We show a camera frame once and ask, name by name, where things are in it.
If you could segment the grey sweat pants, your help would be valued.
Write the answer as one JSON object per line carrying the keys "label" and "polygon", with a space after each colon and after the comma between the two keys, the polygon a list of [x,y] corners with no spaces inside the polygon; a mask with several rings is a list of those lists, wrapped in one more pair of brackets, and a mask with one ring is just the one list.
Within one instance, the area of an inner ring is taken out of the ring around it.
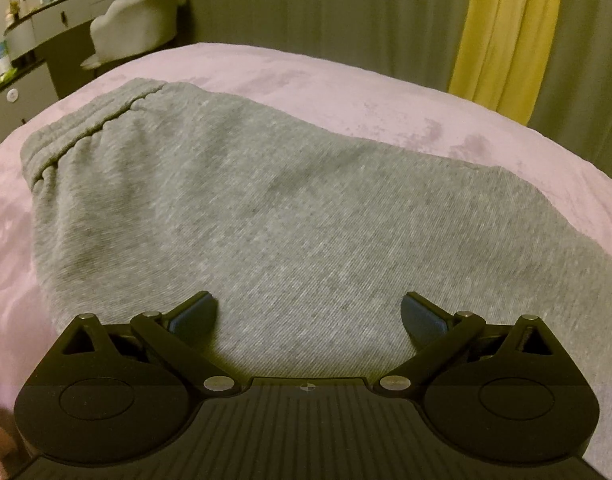
{"label": "grey sweat pants", "polygon": [[510,171],[145,79],[32,133],[21,160],[56,328],[207,290],[204,348],[235,376],[373,379],[412,354],[410,290],[492,323],[532,313],[600,399],[586,456],[612,477],[612,257]]}

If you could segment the blue and white box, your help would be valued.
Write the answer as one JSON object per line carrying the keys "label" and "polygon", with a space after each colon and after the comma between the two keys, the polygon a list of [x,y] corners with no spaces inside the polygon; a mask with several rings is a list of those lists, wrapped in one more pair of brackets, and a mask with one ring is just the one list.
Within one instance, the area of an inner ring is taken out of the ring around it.
{"label": "blue and white box", "polygon": [[12,63],[7,47],[7,43],[4,40],[0,41],[0,78],[6,76],[7,73],[12,70]]}

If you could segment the dark dressing table with drawers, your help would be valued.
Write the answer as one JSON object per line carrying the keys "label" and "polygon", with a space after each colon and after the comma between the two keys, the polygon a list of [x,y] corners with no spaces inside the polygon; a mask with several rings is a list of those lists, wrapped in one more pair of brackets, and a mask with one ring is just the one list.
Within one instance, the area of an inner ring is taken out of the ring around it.
{"label": "dark dressing table with drawers", "polygon": [[0,87],[0,144],[48,106],[110,68],[133,59],[108,63],[96,70],[83,70],[80,66],[94,53],[91,22],[114,1],[61,0],[6,30],[4,39],[18,72]]}

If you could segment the yellow curtain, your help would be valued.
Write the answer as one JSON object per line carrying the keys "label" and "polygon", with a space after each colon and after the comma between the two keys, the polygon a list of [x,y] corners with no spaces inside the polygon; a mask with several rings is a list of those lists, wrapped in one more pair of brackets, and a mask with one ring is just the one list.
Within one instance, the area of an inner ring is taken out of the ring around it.
{"label": "yellow curtain", "polygon": [[560,0],[468,0],[449,92],[527,124],[558,14]]}

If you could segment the pink plush bed blanket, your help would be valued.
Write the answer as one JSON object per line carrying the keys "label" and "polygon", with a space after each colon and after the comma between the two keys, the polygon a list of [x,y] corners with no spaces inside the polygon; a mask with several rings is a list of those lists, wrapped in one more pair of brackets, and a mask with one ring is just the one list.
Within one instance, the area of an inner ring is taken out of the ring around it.
{"label": "pink plush bed blanket", "polygon": [[612,256],[612,179],[541,133],[418,84],[309,56],[192,44],[130,62],[16,128],[0,145],[0,419],[54,334],[30,256],[30,194],[20,149],[37,129],[137,77],[246,96],[327,130],[500,166],[533,184]]}

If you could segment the grey-green curtain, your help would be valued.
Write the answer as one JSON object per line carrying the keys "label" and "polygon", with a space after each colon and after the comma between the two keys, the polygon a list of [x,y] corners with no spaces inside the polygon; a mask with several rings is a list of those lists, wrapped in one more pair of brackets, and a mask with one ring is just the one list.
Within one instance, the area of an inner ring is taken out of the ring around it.
{"label": "grey-green curtain", "polygon": [[[196,41],[326,58],[449,92],[468,0],[187,0]],[[612,177],[612,0],[560,0],[529,122]]]}

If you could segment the grey shell-shaped chair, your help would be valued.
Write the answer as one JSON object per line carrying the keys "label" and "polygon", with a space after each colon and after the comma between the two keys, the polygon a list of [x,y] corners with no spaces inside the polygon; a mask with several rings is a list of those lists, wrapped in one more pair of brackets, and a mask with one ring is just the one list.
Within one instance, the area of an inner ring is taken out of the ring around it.
{"label": "grey shell-shaped chair", "polygon": [[94,53],[80,66],[102,65],[134,58],[169,44],[177,36],[181,0],[115,0],[89,28]]}

